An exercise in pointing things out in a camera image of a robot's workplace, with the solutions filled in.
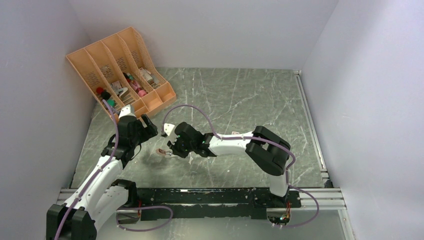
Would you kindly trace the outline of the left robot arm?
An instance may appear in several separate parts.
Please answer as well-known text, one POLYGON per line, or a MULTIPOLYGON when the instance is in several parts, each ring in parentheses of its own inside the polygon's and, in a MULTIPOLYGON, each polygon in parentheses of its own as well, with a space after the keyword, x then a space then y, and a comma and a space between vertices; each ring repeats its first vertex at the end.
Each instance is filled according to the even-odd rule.
POLYGON ((139 206, 136 183, 119 179, 136 147, 158 134, 158 128, 143 114, 120 115, 114 134, 103 149, 96 167, 83 184, 62 204, 53 204, 46 214, 46 239, 94 240, 104 223, 121 208, 139 206))

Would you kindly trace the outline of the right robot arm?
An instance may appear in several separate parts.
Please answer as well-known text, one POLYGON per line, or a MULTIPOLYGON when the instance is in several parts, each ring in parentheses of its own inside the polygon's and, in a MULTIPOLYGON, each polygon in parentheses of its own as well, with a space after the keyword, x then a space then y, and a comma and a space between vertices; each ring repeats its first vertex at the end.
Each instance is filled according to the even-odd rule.
POLYGON ((201 133, 190 124, 165 123, 162 136, 174 156, 186 158, 195 153, 203 158, 223 155, 249 157, 269 175, 270 202, 282 207, 289 200, 288 159, 293 157, 290 144, 264 126, 241 134, 201 133))

